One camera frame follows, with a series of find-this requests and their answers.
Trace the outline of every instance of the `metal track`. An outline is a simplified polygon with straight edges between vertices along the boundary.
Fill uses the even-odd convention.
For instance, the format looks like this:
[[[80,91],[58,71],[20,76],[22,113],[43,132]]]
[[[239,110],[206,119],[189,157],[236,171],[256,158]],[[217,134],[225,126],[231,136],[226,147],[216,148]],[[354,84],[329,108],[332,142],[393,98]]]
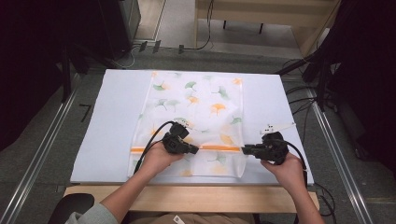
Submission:
[[[316,94],[312,90],[308,90],[307,94],[308,97],[316,96]],[[320,128],[323,131],[330,152],[332,153],[332,158],[334,159],[335,165],[337,166],[338,173],[340,174],[346,188],[349,200],[352,202],[352,206],[355,209],[355,213],[357,215],[359,223],[374,223],[369,211],[367,210],[366,203],[361,196],[361,191],[359,190],[359,187],[356,184],[352,173],[350,173],[341,148],[338,146],[338,143],[335,140],[334,134],[332,133],[332,128],[330,127],[329,121],[327,121],[326,115],[321,112],[317,103],[313,103],[313,107]]]
[[[0,224],[12,224],[16,221],[17,216],[21,211],[21,208],[26,201],[28,194],[32,189],[33,184],[35,183],[35,179],[37,178],[38,173],[40,172],[41,167],[43,166],[44,161],[50,152],[52,143],[56,135],[58,134],[62,123],[64,122],[64,118],[66,117],[70,106],[76,97],[76,92],[80,80],[81,78],[78,74],[76,74],[73,79],[73,82],[75,83],[75,88],[71,92],[66,102],[61,104],[61,106],[59,107],[54,120],[49,126],[49,129],[47,130],[43,141],[41,142],[40,146],[37,149],[37,152],[35,153],[35,156],[33,157],[29,167],[27,168],[21,182],[16,187],[14,194],[12,195],[11,201],[7,206],[6,212],[0,219]]]

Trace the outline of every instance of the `white tabletop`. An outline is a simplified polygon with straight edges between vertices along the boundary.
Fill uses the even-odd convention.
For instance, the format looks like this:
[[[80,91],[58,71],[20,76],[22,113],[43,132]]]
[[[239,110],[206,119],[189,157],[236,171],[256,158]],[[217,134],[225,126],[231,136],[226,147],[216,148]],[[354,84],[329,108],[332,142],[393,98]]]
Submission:
[[[72,183],[111,184],[127,180],[131,141],[142,110],[152,70],[106,70],[92,119],[81,144]],[[268,124],[293,123],[288,100],[278,75],[188,72],[243,79],[243,138],[245,144],[258,144],[260,130]],[[284,139],[302,152],[308,170],[308,184],[313,184],[303,146],[296,127],[280,131]],[[275,177],[249,156],[241,178],[233,177],[156,177],[152,184],[269,185]]]

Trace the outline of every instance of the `table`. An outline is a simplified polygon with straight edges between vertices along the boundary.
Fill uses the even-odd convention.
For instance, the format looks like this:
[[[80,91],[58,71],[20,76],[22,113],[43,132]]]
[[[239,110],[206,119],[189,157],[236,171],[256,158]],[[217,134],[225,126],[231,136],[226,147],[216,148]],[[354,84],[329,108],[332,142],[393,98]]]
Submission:
[[[89,192],[100,201],[127,179],[133,129],[144,103],[151,73],[150,70],[106,70],[90,127],[71,176],[72,183],[80,183],[82,186],[68,188],[65,194]],[[293,122],[280,76],[211,74],[243,79],[245,143],[259,143],[262,137],[259,130],[265,124]],[[300,150],[303,149],[295,127],[281,132],[286,140]],[[311,173],[308,173],[308,183],[314,183]],[[311,196],[318,204],[316,194],[311,193]],[[252,156],[247,159],[247,169],[241,178],[156,177],[140,194],[131,209],[178,212],[191,209],[203,212],[295,212],[289,194]]]
[[[331,27],[341,0],[215,0],[212,20],[289,25],[303,57]],[[210,0],[195,0],[194,43],[198,20],[207,19]]]

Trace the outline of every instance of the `gray sleeve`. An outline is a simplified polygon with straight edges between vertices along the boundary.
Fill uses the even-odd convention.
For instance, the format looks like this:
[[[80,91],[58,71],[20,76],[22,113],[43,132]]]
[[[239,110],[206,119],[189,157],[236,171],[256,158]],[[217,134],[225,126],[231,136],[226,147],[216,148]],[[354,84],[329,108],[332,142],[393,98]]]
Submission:
[[[116,218],[101,203],[97,203],[86,213],[73,213],[66,224],[118,224]]]

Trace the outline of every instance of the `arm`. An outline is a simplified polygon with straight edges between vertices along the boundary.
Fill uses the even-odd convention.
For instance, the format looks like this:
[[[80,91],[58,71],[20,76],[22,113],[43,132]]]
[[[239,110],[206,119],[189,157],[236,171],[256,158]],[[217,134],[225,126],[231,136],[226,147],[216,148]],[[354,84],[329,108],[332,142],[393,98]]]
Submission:
[[[300,223],[324,223],[305,188],[300,159],[288,153],[281,165],[273,165],[268,161],[262,161],[262,165],[276,176],[279,184],[290,194],[296,206]]]
[[[136,200],[150,179],[170,166],[172,162],[181,158],[183,158],[181,154],[169,154],[163,147],[163,143],[155,144],[146,154],[139,171],[121,187],[103,199],[101,204],[121,223],[134,200]]]

